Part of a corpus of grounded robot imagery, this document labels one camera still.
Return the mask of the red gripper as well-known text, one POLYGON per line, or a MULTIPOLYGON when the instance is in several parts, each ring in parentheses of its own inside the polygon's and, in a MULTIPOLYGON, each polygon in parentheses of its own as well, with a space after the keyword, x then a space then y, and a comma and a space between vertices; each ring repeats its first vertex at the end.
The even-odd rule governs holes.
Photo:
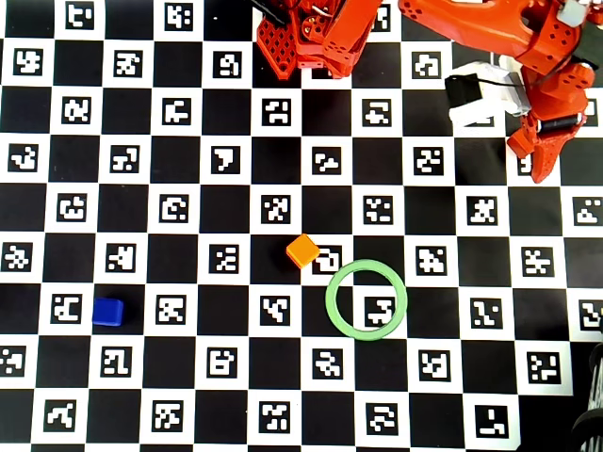
POLYGON ((531 178, 540 184, 553 170, 564 145, 586 121, 586 89, 595 81, 595 69, 586 62, 569 62, 549 74, 521 68, 530 112, 508 139, 516 156, 531 154, 531 178))

